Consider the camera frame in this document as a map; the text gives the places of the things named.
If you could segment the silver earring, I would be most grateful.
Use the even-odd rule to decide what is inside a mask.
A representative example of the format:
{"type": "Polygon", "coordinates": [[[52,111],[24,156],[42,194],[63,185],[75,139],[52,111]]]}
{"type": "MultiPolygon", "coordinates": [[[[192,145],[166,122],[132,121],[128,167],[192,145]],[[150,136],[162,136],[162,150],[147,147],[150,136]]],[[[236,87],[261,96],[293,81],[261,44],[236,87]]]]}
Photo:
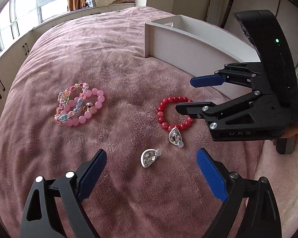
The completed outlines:
{"type": "Polygon", "coordinates": [[[161,149],[146,149],[141,154],[140,162],[144,168],[151,166],[157,158],[161,155],[161,149]]]}
{"type": "Polygon", "coordinates": [[[171,129],[168,135],[168,139],[171,144],[175,145],[178,148],[182,148],[184,146],[181,133],[177,127],[171,129]]]}

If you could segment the white tray box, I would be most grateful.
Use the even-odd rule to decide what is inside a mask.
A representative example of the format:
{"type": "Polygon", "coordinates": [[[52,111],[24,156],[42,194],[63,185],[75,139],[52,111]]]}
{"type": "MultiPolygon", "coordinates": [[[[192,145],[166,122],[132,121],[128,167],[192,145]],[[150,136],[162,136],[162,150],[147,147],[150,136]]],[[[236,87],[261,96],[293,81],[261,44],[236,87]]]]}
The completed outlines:
{"type": "Polygon", "coordinates": [[[227,63],[258,62],[254,48],[215,25],[183,15],[145,23],[144,56],[193,77],[212,75],[227,63]]]}

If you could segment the light pink fluffy blanket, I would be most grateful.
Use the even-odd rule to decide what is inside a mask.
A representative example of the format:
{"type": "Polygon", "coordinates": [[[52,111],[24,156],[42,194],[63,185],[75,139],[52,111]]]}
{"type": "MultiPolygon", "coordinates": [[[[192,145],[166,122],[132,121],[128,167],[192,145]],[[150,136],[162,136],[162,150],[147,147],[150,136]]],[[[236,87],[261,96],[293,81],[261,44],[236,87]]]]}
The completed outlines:
{"type": "Polygon", "coordinates": [[[271,141],[246,141],[245,154],[250,176],[268,178],[278,205],[282,237],[298,229],[298,143],[292,154],[278,154],[271,141]]]}

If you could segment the mauve bed blanket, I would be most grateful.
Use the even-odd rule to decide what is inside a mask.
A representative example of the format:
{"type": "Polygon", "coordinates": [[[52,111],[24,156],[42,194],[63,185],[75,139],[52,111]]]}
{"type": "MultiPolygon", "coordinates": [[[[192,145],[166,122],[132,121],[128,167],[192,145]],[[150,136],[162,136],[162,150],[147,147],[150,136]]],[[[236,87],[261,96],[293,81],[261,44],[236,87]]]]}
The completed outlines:
{"type": "Polygon", "coordinates": [[[101,237],[201,237],[221,206],[197,166],[200,148],[252,179],[245,142],[214,142],[203,120],[168,141],[162,99],[223,103],[213,88],[145,58],[144,25],[168,17],[150,7],[86,16],[44,33],[17,73],[0,118],[0,215],[20,235],[34,179],[62,177],[103,149],[107,164],[83,207],[101,237]],[[162,153],[148,168],[146,149],[162,153]]]}

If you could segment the window frame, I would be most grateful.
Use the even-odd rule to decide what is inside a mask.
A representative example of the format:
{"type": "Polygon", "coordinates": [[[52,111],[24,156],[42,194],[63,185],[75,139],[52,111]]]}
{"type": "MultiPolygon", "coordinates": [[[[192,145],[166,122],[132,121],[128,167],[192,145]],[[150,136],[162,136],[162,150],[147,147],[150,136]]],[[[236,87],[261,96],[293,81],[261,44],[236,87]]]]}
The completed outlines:
{"type": "Polygon", "coordinates": [[[8,0],[0,12],[0,52],[45,20],[68,11],[68,0],[8,0]]]}

